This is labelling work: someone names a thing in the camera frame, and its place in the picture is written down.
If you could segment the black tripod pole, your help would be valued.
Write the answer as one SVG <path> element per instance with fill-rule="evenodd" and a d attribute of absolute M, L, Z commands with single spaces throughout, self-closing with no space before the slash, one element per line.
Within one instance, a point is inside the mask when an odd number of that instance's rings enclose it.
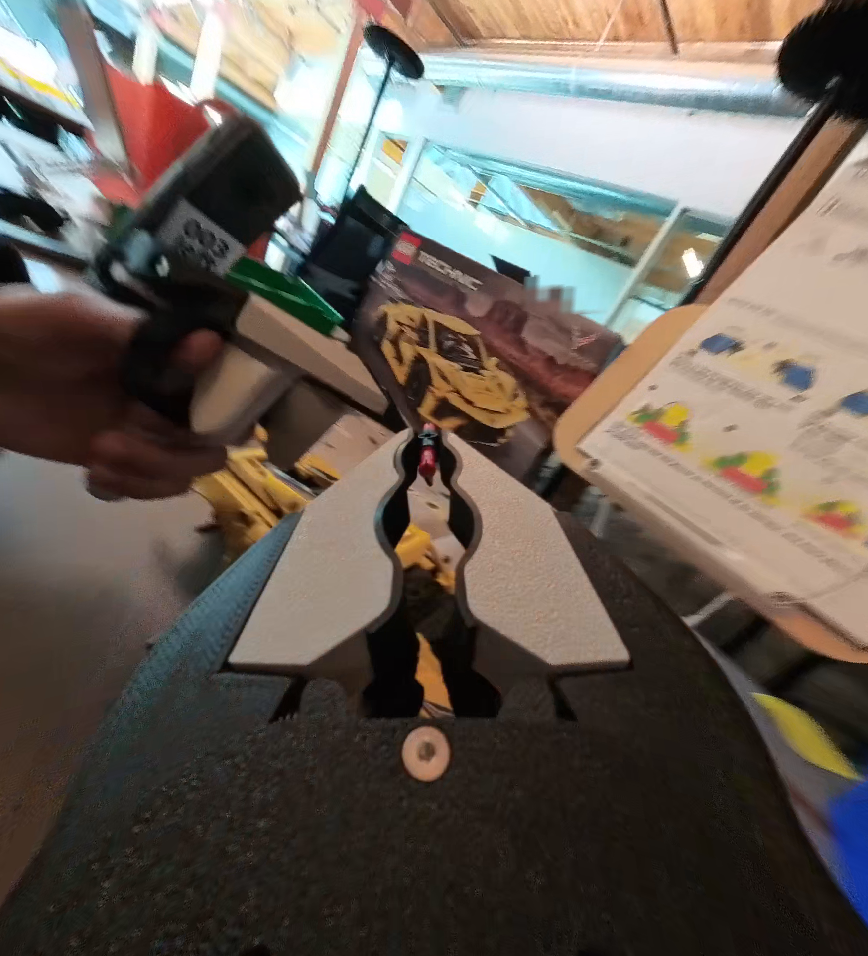
<path fill-rule="evenodd" d="M 808 104 L 802 127 L 680 300 L 712 303 L 801 215 L 868 133 L 868 2 L 827 2 L 777 58 L 783 89 Z"/>

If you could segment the yellow brick toy car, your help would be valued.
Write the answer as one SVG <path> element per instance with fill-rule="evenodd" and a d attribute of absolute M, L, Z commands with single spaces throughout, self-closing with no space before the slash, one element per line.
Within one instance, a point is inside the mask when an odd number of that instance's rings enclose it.
<path fill-rule="evenodd" d="M 299 460 L 299 479 L 277 469 L 260 444 L 267 437 L 267 432 L 257 426 L 251 442 L 228 449 L 223 469 L 193 484 L 194 492 L 211 509 L 210 519 L 197 527 L 197 532 L 218 537 L 223 568 L 341 476 L 336 465 L 313 452 Z M 431 614 L 427 607 L 453 593 L 456 558 L 441 521 L 446 515 L 442 497 L 424 489 L 412 491 L 411 496 L 412 522 L 395 552 L 407 573 L 405 588 L 411 614 L 421 622 Z"/>

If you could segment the toy car box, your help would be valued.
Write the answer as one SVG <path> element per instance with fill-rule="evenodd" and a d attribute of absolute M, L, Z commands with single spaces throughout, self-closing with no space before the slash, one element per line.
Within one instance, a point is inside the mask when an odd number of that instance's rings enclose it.
<path fill-rule="evenodd" d="M 405 227 L 372 277 L 353 342 L 406 424 L 453 431 L 528 483 L 557 420 L 624 349 L 569 301 Z"/>

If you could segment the red tote bag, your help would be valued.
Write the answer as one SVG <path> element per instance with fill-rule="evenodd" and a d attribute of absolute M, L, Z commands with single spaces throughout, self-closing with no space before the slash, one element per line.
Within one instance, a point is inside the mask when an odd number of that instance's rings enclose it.
<path fill-rule="evenodd" d="M 164 85 L 146 85 L 106 66 L 129 159 L 127 175 L 97 171 L 95 185 L 103 197 L 134 208 L 144 193 L 212 126 L 208 112 L 222 119 L 238 109 L 220 99 L 190 104 Z"/>

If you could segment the silver ventilation duct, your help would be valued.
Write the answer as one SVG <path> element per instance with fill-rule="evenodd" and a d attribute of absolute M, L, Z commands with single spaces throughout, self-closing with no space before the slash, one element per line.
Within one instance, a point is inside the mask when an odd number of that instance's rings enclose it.
<path fill-rule="evenodd" d="M 756 117 L 800 118 L 810 105 L 789 93 L 772 65 L 523 54 L 475 49 L 421 55 L 444 88 L 661 106 Z"/>

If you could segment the person's left hand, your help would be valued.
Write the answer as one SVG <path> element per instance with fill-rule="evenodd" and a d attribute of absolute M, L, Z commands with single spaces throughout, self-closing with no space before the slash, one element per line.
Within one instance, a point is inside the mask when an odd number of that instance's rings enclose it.
<path fill-rule="evenodd" d="M 143 319 L 91 289 L 0 286 L 0 448 L 81 467 L 101 500 L 169 499 L 219 471 L 225 445 L 123 391 L 121 361 Z"/>

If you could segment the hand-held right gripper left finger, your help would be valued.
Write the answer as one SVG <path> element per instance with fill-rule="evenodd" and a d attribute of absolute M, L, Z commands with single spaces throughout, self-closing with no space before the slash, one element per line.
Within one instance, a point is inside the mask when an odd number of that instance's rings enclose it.
<path fill-rule="evenodd" d="M 404 429 L 300 512 L 228 656 L 233 671 L 413 698 L 414 631 L 395 550 L 413 482 L 414 432 Z"/>

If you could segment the grey desk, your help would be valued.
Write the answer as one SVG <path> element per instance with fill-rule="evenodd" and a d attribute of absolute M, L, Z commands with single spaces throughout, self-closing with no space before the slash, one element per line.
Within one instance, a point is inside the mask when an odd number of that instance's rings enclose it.
<path fill-rule="evenodd" d="M 0 452 L 0 909 L 45 843 L 68 889 L 139 794 L 297 710 L 302 679 L 224 672 L 280 543 L 213 586 L 208 516 L 194 493 L 103 504 L 81 469 Z"/>

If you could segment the green low storage bin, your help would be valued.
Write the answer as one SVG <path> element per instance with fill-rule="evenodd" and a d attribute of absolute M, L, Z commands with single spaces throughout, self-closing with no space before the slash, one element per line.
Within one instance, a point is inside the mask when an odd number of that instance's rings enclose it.
<path fill-rule="evenodd" d="M 321 335 L 339 338 L 343 317 L 306 282 L 243 257 L 226 274 L 226 281 L 243 292 L 256 295 Z"/>

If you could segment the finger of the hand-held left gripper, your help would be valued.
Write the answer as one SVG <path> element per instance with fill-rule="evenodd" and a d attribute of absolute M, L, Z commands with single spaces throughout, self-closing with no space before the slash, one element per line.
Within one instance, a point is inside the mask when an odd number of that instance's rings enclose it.
<path fill-rule="evenodd" d="M 251 362 L 241 397 L 270 407 L 297 377 L 310 379 L 368 412 L 381 414 L 389 400 L 363 360 L 347 344 L 250 294 L 238 315 L 239 348 Z"/>

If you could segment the printed instruction sheet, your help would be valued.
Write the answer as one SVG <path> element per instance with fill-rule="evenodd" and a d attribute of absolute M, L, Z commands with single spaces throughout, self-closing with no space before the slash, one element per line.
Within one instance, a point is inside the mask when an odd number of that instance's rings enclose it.
<path fill-rule="evenodd" d="M 868 162 L 575 448 L 708 577 L 868 650 Z"/>

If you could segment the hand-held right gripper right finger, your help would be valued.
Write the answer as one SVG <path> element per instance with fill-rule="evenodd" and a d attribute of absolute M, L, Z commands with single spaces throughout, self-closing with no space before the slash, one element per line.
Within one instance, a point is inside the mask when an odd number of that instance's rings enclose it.
<path fill-rule="evenodd" d="M 475 673 L 508 692 L 627 668 L 631 652 L 555 510 L 454 433 L 442 434 L 442 480 Z"/>

